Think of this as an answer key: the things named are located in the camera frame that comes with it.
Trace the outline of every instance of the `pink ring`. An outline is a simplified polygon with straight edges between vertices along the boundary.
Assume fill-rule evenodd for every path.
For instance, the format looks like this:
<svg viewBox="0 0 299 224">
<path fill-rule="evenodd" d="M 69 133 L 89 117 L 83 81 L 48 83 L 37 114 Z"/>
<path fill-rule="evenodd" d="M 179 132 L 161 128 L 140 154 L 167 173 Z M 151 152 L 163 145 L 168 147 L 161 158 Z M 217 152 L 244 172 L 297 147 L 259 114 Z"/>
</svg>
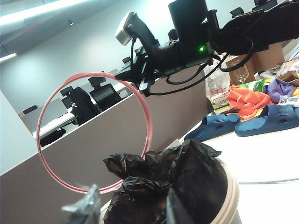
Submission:
<svg viewBox="0 0 299 224">
<path fill-rule="evenodd" d="M 68 189 L 71 189 L 73 191 L 79 192 L 79 193 L 86 193 L 87 191 L 81 188 L 77 188 L 75 186 L 72 186 L 70 184 L 68 184 L 67 182 L 63 181 L 62 179 L 60 179 L 52 170 L 51 168 L 48 166 L 47 161 L 44 158 L 44 155 L 42 153 L 42 146 L 40 144 L 40 128 L 41 128 L 41 121 L 43 119 L 43 114 L 45 112 L 45 110 L 48 107 L 49 102 L 53 99 L 53 97 L 62 89 L 64 88 L 66 85 L 68 85 L 69 83 L 76 81 L 78 79 L 81 78 L 85 78 L 85 77 L 106 77 L 106 78 L 111 78 L 114 79 L 120 83 L 122 83 L 123 85 L 125 85 L 126 87 L 128 87 L 138 98 L 139 102 L 141 103 L 141 106 L 144 110 L 145 113 L 145 118 L 146 118 L 146 128 L 147 128 L 147 132 L 146 132 L 146 141 L 145 141 L 145 145 L 144 145 L 144 149 L 142 151 L 141 157 L 144 158 L 145 156 L 145 152 L 147 152 L 150 149 L 150 145 L 151 145 L 151 141 L 152 141 L 152 133 L 153 133 L 153 125 L 152 125 L 152 118 L 151 118 L 151 114 L 150 114 L 150 109 L 145 101 L 145 99 L 142 97 L 142 95 L 133 87 L 131 86 L 129 83 L 122 81 L 122 80 L 117 80 L 114 75 L 108 74 L 108 73 L 104 73 L 104 72 L 97 72 L 97 73 L 78 73 L 78 74 L 74 74 L 71 75 L 70 77 L 68 77 L 66 79 L 66 81 L 58 88 L 54 91 L 54 93 L 50 96 L 50 98 L 47 100 L 45 106 L 43 107 L 40 117 L 38 119 L 38 123 L 37 123 L 37 131 L 36 131 L 36 143 L 37 143 L 37 149 L 38 149 L 38 153 L 42 159 L 43 165 L 45 166 L 46 170 L 50 173 L 50 175 L 60 184 L 62 184 L 63 186 L 67 187 Z M 117 190 L 121 184 L 122 184 L 123 180 L 119 180 L 118 182 L 104 187 L 104 188 L 100 188 L 99 191 L 101 194 L 105 194 L 114 190 Z"/>
</svg>

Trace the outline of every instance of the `gray partition wall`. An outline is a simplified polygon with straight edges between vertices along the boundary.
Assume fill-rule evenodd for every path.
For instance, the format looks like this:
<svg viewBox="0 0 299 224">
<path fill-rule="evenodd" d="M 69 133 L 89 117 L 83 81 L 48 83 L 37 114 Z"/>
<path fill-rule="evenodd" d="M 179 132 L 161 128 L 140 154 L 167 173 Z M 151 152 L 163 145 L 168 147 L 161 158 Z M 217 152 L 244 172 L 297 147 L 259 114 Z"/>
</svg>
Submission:
<svg viewBox="0 0 299 224">
<path fill-rule="evenodd" d="M 180 72 L 173 79 L 184 80 L 196 69 Z M 152 91 L 175 88 L 160 80 Z M 152 150 L 164 149 L 211 111 L 203 84 L 169 96 L 151 96 L 146 101 L 153 118 Z M 102 159 L 121 152 L 139 154 L 145 141 L 145 127 L 142 108 L 135 96 L 130 96 L 45 147 L 45 157 L 68 183 L 75 186 L 96 183 L 104 187 L 117 178 L 107 171 Z M 102 195 L 103 204 L 111 195 Z M 62 224 L 68 214 L 60 208 L 82 196 L 56 183 L 36 154 L 1 176 L 1 223 Z"/>
<path fill-rule="evenodd" d="M 37 122 L 38 122 L 38 119 L 39 119 L 42 109 L 43 109 L 43 106 L 37 108 L 34 111 L 31 111 L 28 114 L 25 114 L 24 116 L 21 116 L 21 119 L 23 120 L 23 122 L 26 124 L 26 126 L 28 127 L 28 129 L 31 132 L 36 131 Z M 65 113 L 67 113 L 67 109 L 64 106 L 63 102 L 61 101 L 61 99 L 58 98 L 58 99 L 52 100 L 49 103 L 49 105 L 43 115 L 42 127 L 45 126 L 46 124 L 48 124 L 50 121 L 64 115 Z"/>
</svg>

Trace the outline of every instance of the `black office chair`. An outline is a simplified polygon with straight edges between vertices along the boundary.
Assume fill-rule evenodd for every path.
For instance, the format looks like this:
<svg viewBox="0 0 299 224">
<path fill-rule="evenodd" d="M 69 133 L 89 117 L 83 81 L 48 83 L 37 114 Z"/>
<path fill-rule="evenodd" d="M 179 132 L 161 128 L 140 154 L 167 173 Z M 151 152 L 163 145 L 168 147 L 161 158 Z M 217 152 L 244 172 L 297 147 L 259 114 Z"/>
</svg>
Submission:
<svg viewBox="0 0 299 224">
<path fill-rule="evenodd" d="M 105 78 L 91 77 L 88 81 L 94 88 L 94 90 L 89 92 L 89 94 L 103 111 L 122 100 L 119 93 L 115 91 L 111 84 L 106 84 L 104 86 L 100 85 L 106 81 Z"/>
<path fill-rule="evenodd" d="M 60 93 L 63 97 L 66 96 L 65 98 L 62 99 L 62 102 L 67 109 L 69 109 L 71 107 L 70 91 L 72 91 L 72 90 L 73 90 L 73 87 L 69 86 L 60 91 Z"/>
<path fill-rule="evenodd" d="M 73 107 L 71 113 L 75 115 L 79 125 L 100 114 L 100 111 L 90 100 L 88 93 L 82 88 L 76 87 L 70 92 L 70 96 Z"/>
<path fill-rule="evenodd" d="M 54 141 L 56 141 L 57 139 L 61 138 L 64 134 L 66 133 L 66 130 L 64 129 L 60 129 L 60 130 L 56 130 L 54 132 L 52 132 L 51 134 L 48 134 L 46 137 L 43 137 L 40 140 L 41 146 L 46 146 Z"/>
<path fill-rule="evenodd" d="M 235 18 L 237 15 L 244 14 L 244 10 L 241 7 L 235 8 L 233 11 L 229 12 L 232 14 L 233 18 Z"/>
<path fill-rule="evenodd" d="M 31 111 L 36 110 L 37 108 L 38 108 L 37 105 L 31 106 L 31 107 L 27 108 L 26 110 L 24 110 L 23 113 L 24 113 L 24 114 L 28 114 L 28 113 L 30 113 Z"/>
</svg>

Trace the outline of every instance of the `slipper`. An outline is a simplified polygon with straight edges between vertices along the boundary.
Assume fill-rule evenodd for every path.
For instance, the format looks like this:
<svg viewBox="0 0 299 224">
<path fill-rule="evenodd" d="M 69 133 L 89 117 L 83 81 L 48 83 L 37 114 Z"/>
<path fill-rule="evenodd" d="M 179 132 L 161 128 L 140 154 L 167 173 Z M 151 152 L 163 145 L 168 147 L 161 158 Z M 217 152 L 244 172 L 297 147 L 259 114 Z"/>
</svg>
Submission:
<svg viewBox="0 0 299 224">
<path fill-rule="evenodd" d="M 251 136 L 281 131 L 299 126 L 299 108 L 291 105 L 266 105 L 255 119 L 239 123 L 235 132 L 239 136 Z"/>
<path fill-rule="evenodd" d="M 230 114 L 228 116 L 224 114 L 205 116 L 200 126 L 187 134 L 184 140 L 196 139 L 198 141 L 204 141 L 232 132 L 239 121 L 240 116 L 237 114 Z"/>
</svg>

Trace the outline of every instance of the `purple cloth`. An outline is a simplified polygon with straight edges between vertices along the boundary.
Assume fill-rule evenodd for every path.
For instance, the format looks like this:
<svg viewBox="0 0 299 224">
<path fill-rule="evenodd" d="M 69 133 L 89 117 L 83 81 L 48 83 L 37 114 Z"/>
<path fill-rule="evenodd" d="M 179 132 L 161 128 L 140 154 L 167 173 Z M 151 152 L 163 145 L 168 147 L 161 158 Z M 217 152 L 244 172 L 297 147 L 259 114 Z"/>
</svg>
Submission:
<svg viewBox="0 0 299 224">
<path fill-rule="evenodd" d="M 278 104 L 281 95 L 290 97 L 295 89 L 296 87 L 294 85 L 276 78 L 268 85 L 267 94 L 273 103 Z"/>
</svg>

